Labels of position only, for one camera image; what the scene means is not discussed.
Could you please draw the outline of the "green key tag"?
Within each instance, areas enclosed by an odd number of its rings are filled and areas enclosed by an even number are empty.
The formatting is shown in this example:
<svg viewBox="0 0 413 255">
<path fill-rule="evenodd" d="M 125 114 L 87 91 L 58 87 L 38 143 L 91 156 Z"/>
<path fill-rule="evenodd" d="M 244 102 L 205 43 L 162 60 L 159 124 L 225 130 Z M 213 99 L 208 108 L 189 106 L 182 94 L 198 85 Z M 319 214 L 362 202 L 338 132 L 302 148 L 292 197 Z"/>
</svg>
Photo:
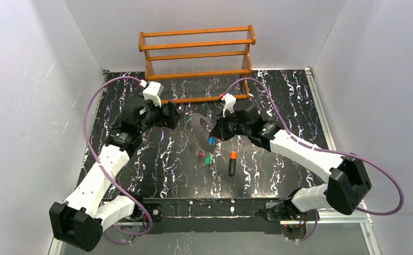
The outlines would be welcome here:
<svg viewBox="0 0 413 255">
<path fill-rule="evenodd" d="M 211 163 L 211 157 L 210 157 L 210 155 L 208 155 L 208 156 L 205 158 L 204 163 L 205 163 L 206 165 L 210 165 L 210 163 Z"/>
</svg>

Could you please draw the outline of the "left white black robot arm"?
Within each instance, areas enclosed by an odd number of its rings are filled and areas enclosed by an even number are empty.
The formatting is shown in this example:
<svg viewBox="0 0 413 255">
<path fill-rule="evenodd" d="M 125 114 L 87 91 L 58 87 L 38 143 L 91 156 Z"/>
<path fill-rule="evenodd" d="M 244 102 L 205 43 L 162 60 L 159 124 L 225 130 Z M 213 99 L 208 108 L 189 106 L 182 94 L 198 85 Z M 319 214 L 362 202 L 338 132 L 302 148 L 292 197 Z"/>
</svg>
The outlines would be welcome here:
<svg viewBox="0 0 413 255">
<path fill-rule="evenodd" d="M 116 175 L 128 163 L 142 143 L 142 133 L 154 126 L 174 129 L 180 114 L 175 103 L 158 105 L 151 99 L 132 97 L 105 140 L 96 163 L 79 186 L 62 202 L 49 210 L 54 238 L 86 252 L 99 243 L 104 230 L 135 209 L 153 219 L 143 204 L 128 191 L 101 205 L 104 194 Z"/>
</svg>

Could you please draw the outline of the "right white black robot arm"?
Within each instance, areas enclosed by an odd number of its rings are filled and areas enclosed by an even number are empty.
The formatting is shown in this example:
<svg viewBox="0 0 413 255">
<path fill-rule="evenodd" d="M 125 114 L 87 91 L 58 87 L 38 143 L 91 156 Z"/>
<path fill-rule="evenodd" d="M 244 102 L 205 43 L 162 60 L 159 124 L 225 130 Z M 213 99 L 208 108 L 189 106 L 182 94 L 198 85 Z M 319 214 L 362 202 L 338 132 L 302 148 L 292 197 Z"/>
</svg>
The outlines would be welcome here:
<svg viewBox="0 0 413 255">
<path fill-rule="evenodd" d="M 301 213 L 322 208 L 351 215 L 372 185 L 361 160 L 351 156 L 322 152 L 320 147 L 293 134 L 282 125 L 258 113 L 249 100 L 222 96 L 222 112 L 217 115 L 210 136 L 228 141 L 244 135 L 260 148 L 282 155 L 313 172 L 324 181 L 320 186 L 293 191 L 282 203 L 268 212 L 274 216 L 294 218 Z"/>
</svg>

